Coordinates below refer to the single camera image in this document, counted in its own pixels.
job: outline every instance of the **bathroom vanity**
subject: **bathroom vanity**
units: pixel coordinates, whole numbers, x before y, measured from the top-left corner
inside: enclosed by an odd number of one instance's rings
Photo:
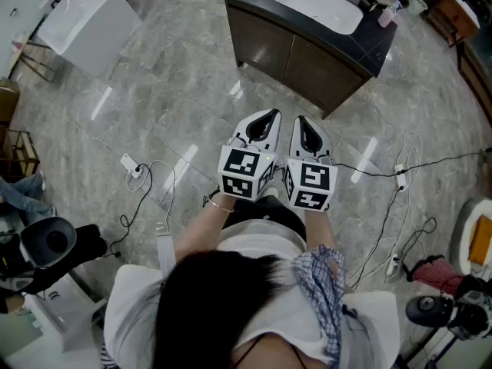
[[[270,75],[322,109],[323,118],[379,75],[397,28],[379,26],[380,9],[362,13],[347,0],[225,5],[238,67],[246,62]]]

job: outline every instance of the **dark wooden cabinet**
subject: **dark wooden cabinet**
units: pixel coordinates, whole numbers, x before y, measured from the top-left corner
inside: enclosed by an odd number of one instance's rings
[[[284,73],[285,81],[326,115],[359,87],[363,78],[329,53],[296,35]]]
[[[238,66],[246,62],[277,79],[322,109],[324,118],[369,79],[340,53],[332,55],[329,45],[324,50],[259,15],[226,6]]]
[[[228,15],[238,65],[246,58],[266,74],[281,80],[294,34],[236,8],[229,8]]]

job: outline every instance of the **black hair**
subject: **black hair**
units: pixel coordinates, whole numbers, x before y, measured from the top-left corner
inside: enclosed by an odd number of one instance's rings
[[[152,367],[228,369],[242,331],[281,288],[277,264],[235,251],[183,258],[161,288]]]

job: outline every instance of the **orange object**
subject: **orange object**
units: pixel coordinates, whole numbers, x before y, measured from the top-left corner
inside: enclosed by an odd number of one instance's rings
[[[470,255],[468,256],[470,261],[475,264],[485,264],[490,238],[492,238],[492,220],[485,216],[480,216],[470,245]]]

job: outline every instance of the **red object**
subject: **red object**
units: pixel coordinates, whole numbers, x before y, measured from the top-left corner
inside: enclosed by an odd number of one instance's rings
[[[415,270],[413,279],[449,295],[456,294],[464,276],[457,274],[444,258],[427,262]]]

